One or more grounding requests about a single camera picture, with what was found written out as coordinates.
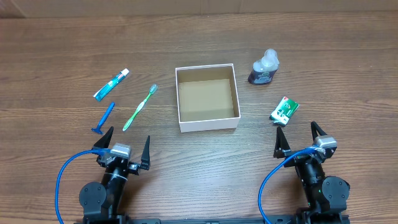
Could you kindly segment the green soap bar package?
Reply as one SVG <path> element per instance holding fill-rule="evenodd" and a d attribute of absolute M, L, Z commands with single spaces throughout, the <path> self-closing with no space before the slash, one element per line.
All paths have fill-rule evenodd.
<path fill-rule="evenodd" d="M 299 104 L 294 100 L 284 96 L 275 110 L 271 113 L 270 119 L 281 126 L 286 126 L 293 114 L 299 108 Z"/>

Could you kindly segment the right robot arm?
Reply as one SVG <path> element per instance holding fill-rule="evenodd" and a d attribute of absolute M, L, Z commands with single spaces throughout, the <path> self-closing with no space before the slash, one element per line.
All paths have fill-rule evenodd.
<path fill-rule="evenodd" d="M 350 185 L 347 181 L 325 175 L 322 164 L 332 157 L 337 148 L 336 139 L 324 132 L 316 122 L 311 122 L 315 152 L 296 156 L 284 164 L 294 167 L 301 180 L 308 207 L 299 208 L 291 223 L 336 224 L 349 223 L 347 209 Z"/>

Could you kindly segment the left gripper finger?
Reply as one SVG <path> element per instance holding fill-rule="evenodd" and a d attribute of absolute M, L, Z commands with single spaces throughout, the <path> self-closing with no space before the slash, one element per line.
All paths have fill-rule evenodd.
<path fill-rule="evenodd" d="M 106 134 L 104 134 L 94 145 L 93 149 L 102 149 L 102 148 L 108 148 L 109 144 L 111 142 L 111 138 L 113 135 L 114 127 L 110 127 Z"/>
<path fill-rule="evenodd" d="M 141 169 L 150 169 L 150 136 L 147 137 L 144 150 L 141 156 Z"/>

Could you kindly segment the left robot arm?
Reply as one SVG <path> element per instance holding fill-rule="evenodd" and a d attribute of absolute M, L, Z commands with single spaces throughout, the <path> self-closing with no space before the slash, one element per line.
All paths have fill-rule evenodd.
<path fill-rule="evenodd" d="M 134 223 L 128 215 L 119 212 L 128 175 L 139 175 L 140 170 L 150 169 L 150 139 L 146 139 L 141 162 L 130 161 L 132 149 L 116 143 L 109 147 L 114 128 L 108 129 L 94 145 L 98 150 L 97 163 L 105 168 L 101 182 L 90 182 L 80 191 L 79 201 L 83 207 L 83 223 Z"/>

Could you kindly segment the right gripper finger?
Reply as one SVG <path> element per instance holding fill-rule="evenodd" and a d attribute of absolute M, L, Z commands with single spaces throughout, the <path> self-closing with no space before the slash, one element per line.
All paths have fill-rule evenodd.
<path fill-rule="evenodd" d="M 277 127 L 274 157 L 287 157 L 291 155 L 291 149 L 281 127 Z"/>
<path fill-rule="evenodd" d="M 319 125 L 315 121 L 312 121 L 310 124 L 313 140 L 315 140 L 319 136 L 326 136 L 326 132 L 324 132 L 324 130 L 322 130 L 322 128 L 319 127 Z"/>

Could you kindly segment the dark blue soap pump bottle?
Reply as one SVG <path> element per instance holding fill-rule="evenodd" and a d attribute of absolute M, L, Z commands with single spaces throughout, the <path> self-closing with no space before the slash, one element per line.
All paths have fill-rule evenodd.
<path fill-rule="evenodd" d="M 279 69 L 279 64 L 277 52 L 274 49 L 267 49 L 264 56 L 253 63 L 248 82 L 252 85 L 269 84 Z"/>

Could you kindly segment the green toothbrush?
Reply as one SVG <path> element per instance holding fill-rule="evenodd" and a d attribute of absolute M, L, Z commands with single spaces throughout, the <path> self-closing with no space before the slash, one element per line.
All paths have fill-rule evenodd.
<path fill-rule="evenodd" d="M 133 113 L 133 115 L 126 121 L 125 125 L 123 126 L 122 130 L 126 131 L 130 125 L 132 124 L 132 122 L 134 121 L 135 117 L 139 114 L 139 112 L 143 109 L 143 107 L 145 106 L 145 104 L 147 103 L 147 101 L 149 100 L 149 98 L 157 91 L 158 89 L 158 85 L 157 84 L 153 84 L 149 90 L 149 94 L 146 96 L 146 98 L 137 106 L 135 112 Z"/>

